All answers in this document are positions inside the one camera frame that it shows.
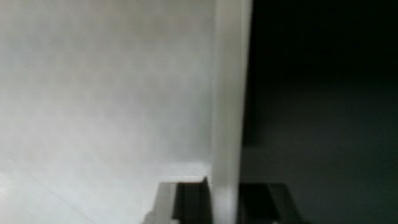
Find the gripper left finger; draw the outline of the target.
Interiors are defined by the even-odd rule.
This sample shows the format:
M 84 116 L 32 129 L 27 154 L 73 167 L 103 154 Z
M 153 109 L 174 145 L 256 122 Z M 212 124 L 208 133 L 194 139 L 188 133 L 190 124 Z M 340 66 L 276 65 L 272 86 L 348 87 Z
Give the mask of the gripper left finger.
M 158 184 L 155 204 L 141 224 L 213 224 L 206 177 Z

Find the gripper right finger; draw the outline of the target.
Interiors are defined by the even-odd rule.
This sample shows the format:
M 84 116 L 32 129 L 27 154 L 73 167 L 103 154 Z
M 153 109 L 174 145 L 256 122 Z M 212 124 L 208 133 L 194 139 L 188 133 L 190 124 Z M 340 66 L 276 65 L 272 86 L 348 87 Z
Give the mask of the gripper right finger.
M 238 202 L 238 224 L 309 224 L 284 184 L 244 183 Z

